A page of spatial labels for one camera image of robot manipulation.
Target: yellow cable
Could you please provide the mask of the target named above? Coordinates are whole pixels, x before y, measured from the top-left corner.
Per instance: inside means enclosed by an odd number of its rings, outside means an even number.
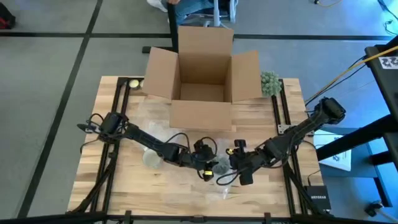
[[[322,7],[332,7],[332,6],[334,6],[335,4],[338,4],[338,3],[341,2],[341,1],[342,1],[342,0],[339,0],[339,1],[337,1],[337,2],[335,2],[335,3],[333,3],[333,4],[330,4],[330,5],[328,5],[328,6],[322,5],[320,1],[318,1],[317,4],[318,4],[319,6],[322,6]]]
[[[392,51],[394,51],[394,50],[398,50],[398,46],[395,46],[395,47],[393,47],[393,48],[390,48],[390,49],[388,49],[388,50],[385,50],[385,51],[383,51],[383,52],[381,52],[381,53],[378,53],[377,55],[373,55],[372,57],[369,57],[369,58],[367,58],[367,59],[365,59],[365,60],[362,60],[362,61],[356,63],[355,65],[351,66],[350,68],[348,68],[347,70],[345,70],[343,73],[341,73],[340,75],[338,75],[338,76],[337,76],[335,79],[333,79],[329,84],[325,85],[320,91],[318,91],[316,94],[314,94],[313,96],[311,96],[311,97],[310,97],[309,99],[307,99],[305,102],[308,102],[308,101],[312,100],[313,98],[315,98],[319,93],[321,93],[321,92],[323,92],[324,90],[326,90],[327,88],[329,88],[329,86],[331,86],[332,84],[334,84],[339,78],[341,78],[343,75],[347,74],[347,72],[351,71],[352,69],[354,69],[354,68],[356,68],[356,67],[358,67],[358,66],[362,65],[363,63],[366,63],[366,62],[368,62],[368,61],[370,61],[370,60],[373,60],[373,59],[375,59],[375,58],[378,58],[378,57],[380,57],[380,56],[383,56],[383,55],[385,55],[385,54],[388,54],[388,53],[390,53],[390,52],[392,52]]]

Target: butcher block tabletop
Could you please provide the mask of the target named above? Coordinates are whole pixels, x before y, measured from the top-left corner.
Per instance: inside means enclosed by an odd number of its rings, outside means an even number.
[[[105,117],[111,111],[118,77],[102,77],[95,99],[93,113]],[[307,118],[299,80],[285,78],[285,94],[292,124]],[[120,103],[124,90],[121,90]],[[277,97],[282,124],[282,103]],[[150,96],[140,90],[131,90],[126,115],[131,123],[144,131],[167,140],[175,133],[185,132],[193,143],[212,137],[218,144],[218,153],[234,148],[234,139],[245,139],[246,150],[254,149],[266,139],[277,135],[274,112],[270,98],[240,101],[232,105],[231,131],[197,131],[169,127],[170,100]],[[86,142],[97,138],[87,134]],[[184,138],[176,142],[186,144]],[[73,184],[68,210],[76,208],[94,186],[100,164],[103,142],[96,141],[83,148]],[[108,214],[124,215],[131,210],[134,215],[203,215],[215,217],[290,217],[282,169],[259,169],[254,173],[252,185],[240,186],[236,179],[229,187],[215,184],[216,178],[204,182],[194,169],[163,163],[159,169],[144,165],[144,148],[137,142],[123,139],[113,180]],[[315,149],[307,142],[301,143],[297,152],[303,184],[308,175],[319,170]],[[312,185],[323,185],[321,173],[311,176]],[[295,208],[300,212],[299,196],[292,183]],[[104,189],[101,189],[97,210],[101,210]]]

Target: jeans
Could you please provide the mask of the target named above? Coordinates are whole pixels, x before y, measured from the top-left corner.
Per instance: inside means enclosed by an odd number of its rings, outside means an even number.
[[[167,0],[162,0],[162,4],[167,8]],[[183,24],[188,14],[211,7],[213,7],[213,3],[209,2],[209,0],[181,0],[175,5],[175,20],[177,25]]]

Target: green object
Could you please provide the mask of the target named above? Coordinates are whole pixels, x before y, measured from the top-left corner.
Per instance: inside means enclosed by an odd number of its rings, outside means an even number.
[[[278,81],[278,74],[275,72],[261,72],[261,90],[262,95],[270,97],[278,94],[282,87],[282,83]]]

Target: cardboard box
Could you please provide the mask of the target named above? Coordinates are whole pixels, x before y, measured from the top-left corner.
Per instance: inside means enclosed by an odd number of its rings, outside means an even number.
[[[179,54],[152,48],[143,92],[172,100],[173,128],[231,130],[231,104],[259,98],[256,51],[231,55],[233,30],[178,28]]]

